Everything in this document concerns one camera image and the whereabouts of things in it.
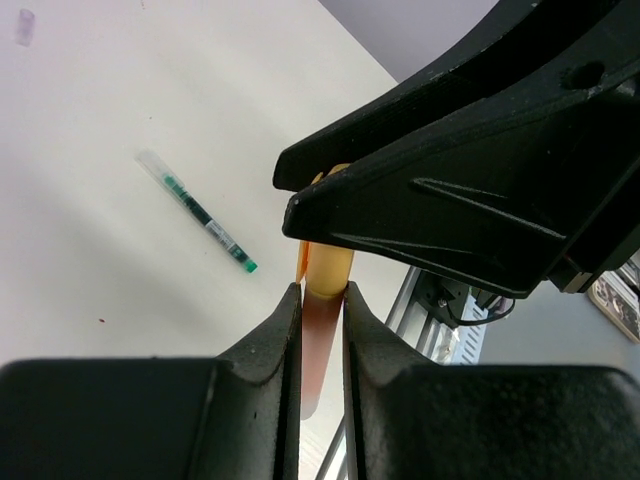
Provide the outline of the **green gel pen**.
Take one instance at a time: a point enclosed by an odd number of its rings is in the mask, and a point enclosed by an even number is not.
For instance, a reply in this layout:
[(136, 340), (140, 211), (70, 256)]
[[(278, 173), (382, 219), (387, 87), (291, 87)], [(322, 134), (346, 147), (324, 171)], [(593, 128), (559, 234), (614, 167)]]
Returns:
[(135, 160), (246, 272), (253, 273), (258, 268), (257, 263), (196, 200), (158, 154), (143, 150)]

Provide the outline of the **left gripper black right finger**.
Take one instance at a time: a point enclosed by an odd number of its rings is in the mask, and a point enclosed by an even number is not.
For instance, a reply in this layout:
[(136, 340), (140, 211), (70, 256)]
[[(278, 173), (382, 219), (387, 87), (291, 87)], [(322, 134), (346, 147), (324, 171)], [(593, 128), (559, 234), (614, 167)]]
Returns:
[(352, 479), (635, 479), (639, 386), (615, 368), (441, 366), (345, 296)]

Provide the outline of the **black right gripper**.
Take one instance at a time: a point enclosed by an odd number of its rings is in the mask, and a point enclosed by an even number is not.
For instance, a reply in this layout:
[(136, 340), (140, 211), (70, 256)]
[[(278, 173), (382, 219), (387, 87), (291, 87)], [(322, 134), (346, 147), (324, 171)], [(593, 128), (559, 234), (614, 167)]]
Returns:
[(585, 293), (639, 249), (638, 80), (555, 117), (395, 155), (361, 174), (337, 164), (288, 190), (283, 231), (507, 297), (547, 279)]

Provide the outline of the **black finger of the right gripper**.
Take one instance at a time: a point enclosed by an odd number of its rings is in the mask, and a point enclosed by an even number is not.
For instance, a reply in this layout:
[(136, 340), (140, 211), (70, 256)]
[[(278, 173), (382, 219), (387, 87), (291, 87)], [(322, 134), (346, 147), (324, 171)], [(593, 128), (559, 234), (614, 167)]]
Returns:
[(500, 1), (453, 47), (387, 93), (285, 149), (273, 185), (356, 173), (589, 104), (639, 72), (636, 1)]

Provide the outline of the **orange highlighter pen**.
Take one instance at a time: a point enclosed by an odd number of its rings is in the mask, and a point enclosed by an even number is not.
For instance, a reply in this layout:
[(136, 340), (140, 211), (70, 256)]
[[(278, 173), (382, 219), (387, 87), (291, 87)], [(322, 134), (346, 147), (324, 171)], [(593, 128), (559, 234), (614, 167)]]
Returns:
[(301, 420), (309, 419), (318, 407), (343, 296), (343, 293), (332, 296), (315, 293), (305, 285), (301, 317)]

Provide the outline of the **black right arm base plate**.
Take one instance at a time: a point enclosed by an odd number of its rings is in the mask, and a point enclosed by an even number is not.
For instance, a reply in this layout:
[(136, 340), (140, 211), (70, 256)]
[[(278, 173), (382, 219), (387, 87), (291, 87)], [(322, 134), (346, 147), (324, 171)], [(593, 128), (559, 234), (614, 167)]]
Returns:
[[(478, 287), (451, 280), (421, 270), (417, 283), (418, 302), (438, 322), (451, 329), (458, 327), (479, 327), (508, 317), (514, 310), (516, 301)], [(481, 319), (467, 318), (464, 314), (467, 301), (486, 316)]]

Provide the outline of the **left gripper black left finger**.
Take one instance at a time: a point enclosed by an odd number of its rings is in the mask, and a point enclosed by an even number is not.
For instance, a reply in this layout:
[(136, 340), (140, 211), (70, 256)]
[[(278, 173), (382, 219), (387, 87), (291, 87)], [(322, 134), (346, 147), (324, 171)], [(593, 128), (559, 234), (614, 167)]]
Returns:
[(1, 370), (5, 479), (294, 479), (301, 289), (215, 357), (15, 361)]

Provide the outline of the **orange highlighter cap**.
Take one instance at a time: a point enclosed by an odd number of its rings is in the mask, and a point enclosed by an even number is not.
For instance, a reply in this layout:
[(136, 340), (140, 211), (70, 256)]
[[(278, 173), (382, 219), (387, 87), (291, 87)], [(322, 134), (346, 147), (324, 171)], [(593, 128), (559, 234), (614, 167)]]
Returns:
[(353, 250), (301, 240), (295, 281), (317, 298), (333, 299), (346, 289), (353, 259)]

